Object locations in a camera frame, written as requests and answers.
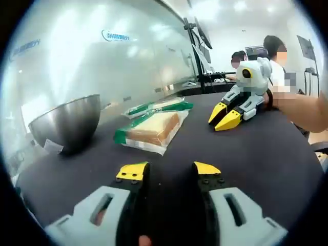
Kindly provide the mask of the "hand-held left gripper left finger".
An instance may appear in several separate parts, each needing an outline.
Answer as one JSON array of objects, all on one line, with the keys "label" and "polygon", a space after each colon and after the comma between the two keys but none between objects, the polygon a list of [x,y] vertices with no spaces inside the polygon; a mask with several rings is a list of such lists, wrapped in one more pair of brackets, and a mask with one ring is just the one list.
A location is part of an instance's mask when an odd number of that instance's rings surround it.
[{"label": "hand-held left gripper left finger", "polygon": [[139,245],[144,235],[150,164],[120,168],[67,214],[45,227],[55,245]]}]

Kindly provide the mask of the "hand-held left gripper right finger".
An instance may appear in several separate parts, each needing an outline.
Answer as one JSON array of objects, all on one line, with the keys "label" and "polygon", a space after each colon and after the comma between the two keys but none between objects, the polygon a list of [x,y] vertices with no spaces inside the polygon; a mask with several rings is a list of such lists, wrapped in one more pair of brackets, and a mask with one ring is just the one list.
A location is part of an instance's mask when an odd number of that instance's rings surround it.
[{"label": "hand-held left gripper right finger", "polygon": [[265,217],[260,205],[231,187],[215,166],[192,164],[202,201],[205,245],[281,245],[287,229]]}]

